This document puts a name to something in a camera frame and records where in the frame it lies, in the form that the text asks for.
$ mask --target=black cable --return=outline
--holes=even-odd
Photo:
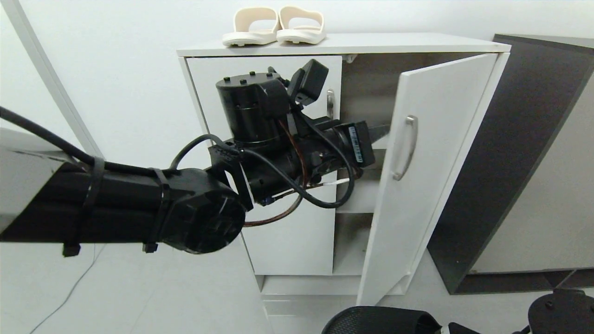
[[[337,204],[336,207],[339,207],[343,204],[346,203],[346,201],[349,200],[350,196],[353,193],[353,190],[355,189],[355,170],[353,169],[353,166],[350,165],[349,159],[347,159],[347,157],[345,156],[345,154],[340,150],[340,148],[338,148],[334,143],[332,143],[332,141],[328,138],[326,138],[326,136],[324,136],[324,133],[318,129],[315,124],[313,124],[311,122],[311,119],[307,118],[307,116],[305,116],[301,111],[297,111],[297,116],[299,116],[303,122],[306,123],[306,125],[313,131],[315,132],[318,136],[320,136],[325,142],[326,144],[328,144],[328,146],[330,146],[331,149],[333,149],[341,158],[341,160],[345,163],[346,166],[346,170],[349,173],[349,185],[346,188],[346,192],[345,194],[340,198],[340,200],[332,203],[332,204]]]
[[[179,163],[184,158],[184,156],[186,154],[188,154],[188,152],[190,152],[196,145],[198,145],[198,144],[200,144],[203,141],[208,140],[208,139],[212,140],[221,149],[223,149],[223,150],[225,150],[227,152],[231,152],[231,153],[234,153],[234,154],[238,154],[239,153],[237,151],[237,149],[234,149],[233,147],[227,145],[226,143],[224,143],[220,138],[218,138],[214,134],[203,134],[203,135],[197,137],[196,139],[194,139],[193,141],[190,141],[181,151],[179,151],[178,155],[176,155],[175,158],[173,158],[173,161],[171,162],[171,165],[169,166],[169,169],[177,169]]]
[[[332,203],[319,200],[319,199],[315,198],[314,196],[310,195],[310,193],[308,193],[307,191],[305,191],[305,189],[303,189],[300,185],[298,185],[295,181],[293,181],[293,179],[291,179],[290,176],[288,176],[285,172],[281,171],[272,161],[270,161],[265,156],[259,154],[258,152],[255,152],[252,150],[247,150],[247,149],[243,149],[243,150],[241,150],[241,152],[245,153],[246,155],[253,156],[253,157],[257,158],[258,160],[264,162],[276,174],[278,174],[291,188],[293,188],[296,193],[301,195],[304,199],[306,199],[308,202],[312,203],[315,206],[323,207],[325,209],[335,209],[335,208],[343,205],[348,200],[348,197],[345,199],[345,197],[347,195],[346,193],[345,193],[345,196],[343,196],[343,198],[341,198],[339,201],[335,201]]]
[[[82,151],[78,147],[72,145],[60,136],[44,128],[43,126],[33,121],[30,121],[29,119],[15,112],[12,112],[2,106],[0,106],[0,118],[31,132],[32,134],[38,136],[41,139],[44,139],[48,143],[64,151],[64,153],[66,153],[67,155],[74,157],[80,160],[81,162],[86,163],[89,166],[93,166],[93,164],[95,163],[95,158],[92,155],[87,154],[85,151]],[[148,177],[154,176],[154,172],[149,168],[129,166],[115,162],[105,162],[105,169],[112,172],[136,174]]]
[[[42,127],[41,125],[33,121],[29,121],[27,118],[19,114],[16,114],[2,106],[0,106],[0,118],[31,132],[32,134],[40,137],[41,139],[46,140],[48,143],[64,151],[64,153],[68,154],[69,156],[75,157],[76,159],[86,163],[87,165],[92,165],[94,163],[94,158],[82,151],[81,149],[79,149],[78,147],[58,137],[55,133]]]

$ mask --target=white cabinet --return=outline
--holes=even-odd
[[[304,201],[292,216],[244,229],[254,272],[266,275],[262,294],[358,295],[360,305],[404,294],[509,50],[464,37],[395,33],[329,34],[317,46],[212,43],[178,51],[203,128],[223,139],[230,132],[217,81],[268,66],[290,78],[311,58],[330,70],[323,93],[334,91],[335,118],[391,124],[389,136],[374,145],[377,163],[344,206],[326,210]],[[326,97],[304,111],[326,115]],[[312,193],[333,201],[343,191],[340,185]],[[258,207],[248,219],[273,216],[291,202]]]

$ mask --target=wire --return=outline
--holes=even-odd
[[[303,179],[303,187],[305,188],[305,186],[307,185],[307,168],[305,167],[305,158],[303,157],[303,152],[301,152],[301,149],[295,142],[295,139],[293,138],[293,136],[291,135],[291,133],[289,132],[287,127],[281,121],[279,121],[279,125],[280,125],[280,127],[283,128],[283,131],[285,132],[287,137],[289,137],[289,141],[291,142],[291,145],[293,146],[293,148],[295,149],[295,152],[297,153],[297,157],[299,158],[299,163],[301,164],[301,177]],[[281,219],[285,218],[286,216],[288,216],[289,214],[293,213],[293,211],[295,211],[297,209],[297,207],[301,204],[302,200],[303,200],[303,197],[301,195],[299,195],[297,197],[297,199],[293,202],[293,204],[291,204],[291,206],[287,210],[285,210],[283,213],[276,215],[272,218],[264,219],[264,220],[259,220],[259,221],[255,221],[255,222],[245,222],[244,227],[262,226],[262,225],[273,223],[277,220],[281,220]]]
[[[245,153],[246,155],[255,157],[258,160],[264,162],[276,174],[278,174],[287,184],[289,184],[289,186],[291,188],[293,188],[296,193],[303,196],[303,198],[305,198],[308,202],[312,203],[313,205],[318,206],[318,207],[323,207],[325,209],[335,209],[337,207],[340,207],[343,204],[345,204],[346,201],[349,200],[350,195],[353,193],[353,189],[355,188],[355,171],[353,169],[353,166],[350,165],[349,160],[347,159],[345,154],[342,153],[342,151],[338,147],[336,147],[336,145],[334,145],[334,143],[332,143],[332,141],[330,141],[328,138],[326,138],[324,136],[324,134],[322,133],[322,131],[320,131],[320,129],[318,129],[307,117],[305,117],[305,115],[303,113],[297,112],[297,115],[299,117],[301,117],[301,119],[303,119],[303,121],[306,123],[306,125],[308,127],[310,127],[313,130],[313,132],[315,132],[318,136],[320,136],[334,151],[336,151],[336,153],[340,156],[340,158],[342,159],[342,161],[344,161],[344,163],[346,165],[346,169],[349,173],[349,185],[346,189],[345,194],[338,201],[324,202],[324,201],[319,200],[319,199],[315,198],[314,196],[310,195],[310,193],[308,193],[303,187],[300,187],[297,183],[295,183],[295,181],[293,181],[290,176],[288,176],[285,172],[281,171],[277,166],[275,166],[272,161],[268,160],[268,158],[259,154],[258,152],[255,152],[255,151],[252,151],[249,149],[241,149],[240,152]]]
[[[305,187],[305,189],[307,189],[307,190],[309,190],[309,189],[316,189],[316,188],[324,187],[326,185],[339,185],[339,184],[347,183],[347,182],[349,182],[349,180],[350,180],[349,178],[344,178],[344,179],[338,179],[338,180],[332,181],[332,182],[324,182],[324,183],[318,183],[318,184],[314,184],[314,185],[308,185],[308,186]],[[283,197],[286,197],[288,195],[295,194],[295,193],[296,193],[296,191],[294,189],[290,189],[290,190],[287,190],[287,191],[285,191],[283,193],[276,194],[272,198],[275,201],[277,201],[277,200],[280,200]]]
[[[301,111],[297,111],[297,116],[301,117],[301,120],[303,120],[303,122],[305,122],[306,125],[313,132],[320,136],[326,142],[326,144],[328,144],[328,146],[330,146],[330,148],[332,148],[336,152],[336,154],[340,156],[342,161],[345,163],[346,170],[349,174],[349,185],[346,187],[346,192],[340,198],[340,200],[332,203],[336,204],[336,206],[334,207],[339,207],[345,204],[349,200],[350,196],[353,194],[353,190],[355,189],[355,179],[357,179],[355,169],[353,168],[353,166],[350,165],[349,159],[347,159],[345,154],[330,139],[326,138],[326,136],[324,136],[324,133],[320,129],[318,129],[309,118],[307,118]]]
[[[231,152],[233,154],[239,153],[237,151],[237,149],[227,145],[226,143],[224,143],[220,138],[218,138],[214,134],[203,134],[203,135],[197,137],[196,139],[194,139],[193,141],[190,141],[181,151],[179,151],[178,155],[176,155],[175,158],[173,158],[173,161],[171,162],[169,169],[177,169],[179,163],[188,154],[188,152],[190,152],[194,147],[196,147],[196,145],[198,145],[208,139],[212,140],[221,149],[223,149],[227,152]]]
[[[72,145],[71,143],[67,142],[66,140],[58,137],[53,132],[49,131],[48,129],[42,127],[41,125],[28,120],[27,118],[12,112],[5,107],[0,106],[0,118],[17,125],[32,134],[37,135],[38,137],[46,140],[48,143],[56,146],[57,148],[64,151],[64,153],[68,154],[69,156],[75,157],[76,159],[88,164],[92,165],[94,162],[94,158],[78,147]]]
[[[44,139],[48,143],[64,151],[64,153],[66,153],[68,156],[74,157],[80,160],[81,162],[86,163],[89,166],[93,166],[95,163],[95,158],[91,155],[88,155],[85,151],[82,151],[78,147],[72,145],[71,143],[67,142],[60,136],[42,127],[41,125],[2,106],[0,106],[0,118],[31,132],[32,134],[38,136],[41,139]],[[154,171],[149,168],[129,166],[115,162],[105,162],[105,169],[110,170],[112,172],[144,175],[150,177],[154,176]]]
[[[78,280],[76,281],[76,283],[74,283],[74,285],[70,289],[70,292],[68,293],[68,295],[66,296],[66,299],[64,299],[64,301],[62,302],[62,304],[60,304],[60,306],[58,306],[53,312],[51,312],[47,317],[45,317],[40,323],[38,323],[37,326],[35,326],[35,328],[33,328],[31,330],[31,332],[29,332],[29,334],[33,334],[39,328],[39,326],[43,325],[43,323],[45,321],[47,321],[47,319],[51,318],[52,315],[54,315],[56,312],[58,312],[60,310],[60,308],[62,308],[66,304],[66,302],[70,299],[70,296],[72,296],[72,293],[76,289],[77,285],[80,283],[80,281],[83,279],[83,277],[85,277],[85,275],[89,272],[89,270],[91,270],[91,268],[95,265],[95,262],[97,262],[97,259],[99,258],[99,256],[101,255],[101,252],[103,252],[103,250],[105,249],[106,246],[107,246],[107,244],[103,245],[103,247],[101,248],[101,250],[99,250],[99,253],[97,254],[97,256],[95,256],[95,250],[97,249],[97,245],[96,244],[93,245],[93,261],[91,262],[91,265],[78,278]]]

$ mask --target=robotic arm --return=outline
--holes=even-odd
[[[216,87],[233,138],[200,136],[164,170],[90,157],[2,108],[3,119],[66,154],[24,147],[23,136],[30,136],[3,130],[0,154],[5,163],[13,163],[2,166],[2,179],[7,180],[3,183],[18,179],[9,172],[19,174],[23,180],[10,187],[9,196],[18,201],[19,194],[28,193],[32,199],[21,199],[26,204],[18,212],[0,208],[0,241],[60,242],[64,256],[77,255],[81,242],[141,242],[147,253],[165,242],[201,254],[231,243],[244,225],[281,219],[302,198],[321,207],[339,207],[349,199],[361,168],[374,163],[372,142],[387,131],[369,129],[365,122],[342,124],[328,117],[305,116],[301,110],[318,99],[327,73],[326,67],[311,60],[291,80],[272,68],[268,73],[225,77]],[[177,169],[188,151],[207,140],[215,143],[208,149],[212,167]],[[327,203],[306,192],[321,186],[321,177],[339,168],[349,174],[343,198]],[[45,179],[31,185],[44,173]],[[231,189],[227,173],[237,192]],[[299,198],[284,214],[245,222],[253,202],[269,205],[289,193],[298,193]]]

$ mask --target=cabinet top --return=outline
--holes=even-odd
[[[349,53],[508,52],[510,45],[440,33],[328,34],[317,45],[274,42],[226,48],[220,40],[178,50],[180,57],[337,55]]]

